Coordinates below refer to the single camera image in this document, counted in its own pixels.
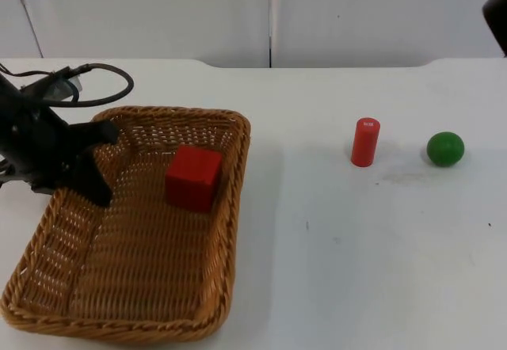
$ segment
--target white table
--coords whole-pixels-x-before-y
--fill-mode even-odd
[[[84,62],[5,64],[22,71]],[[136,82],[117,105],[228,108],[252,124],[231,314],[215,336],[168,348],[507,348],[507,61],[340,70],[107,62]],[[83,98],[121,82],[95,70],[82,78]],[[57,111],[78,122],[100,109]],[[349,162],[362,116],[382,125],[367,169]],[[438,169],[421,149],[445,130],[461,135],[467,152]],[[0,189],[0,283],[47,201],[23,183]],[[9,349],[114,348],[4,322],[0,341]]]

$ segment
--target green sphere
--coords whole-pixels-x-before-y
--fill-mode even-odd
[[[451,166],[463,157],[465,144],[453,132],[440,132],[428,141],[426,153],[435,165]]]

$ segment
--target red cube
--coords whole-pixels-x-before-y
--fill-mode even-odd
[[[166,172],[167,202],[190,211],[209,212],[221,167],[220,152],[179,146]]]

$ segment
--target black object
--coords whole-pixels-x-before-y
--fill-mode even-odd
[[[482,12],[500,48],[507,56],[507,0],[488,0]]]
[[[57,82],[69,82],[92,69],[113,71],[124,77],[128,85],[117,94],[93,101],[78,101],[74,85],[69,87],[73,101],[44,99]],[[5,70],[0,67],[1,72],[15,75]],[[34,192],[47,194],[68,187],[97,205],[108,206],[112,192],[93,159],[93,149],[100,144],[115,144],[118,128],[109,120],[68,124],[49,106],[104,105],[124,97],[133,86],[130,75],[105,64],[66,67],[19,90],[0,74],[0,154],[4,157],[0,161],[0,186],[23,180],[30,183]]]

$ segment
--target woven basket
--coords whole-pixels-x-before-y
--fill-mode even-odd
[[[226,319],[250,124],[236,112],[113,108],[120,129],[95,152],[108,208],[57,190],[4,290],[15,328],[119,343],[199,340]],[[166,204],[164,174],[179,144],[223,154],[212,212]]]

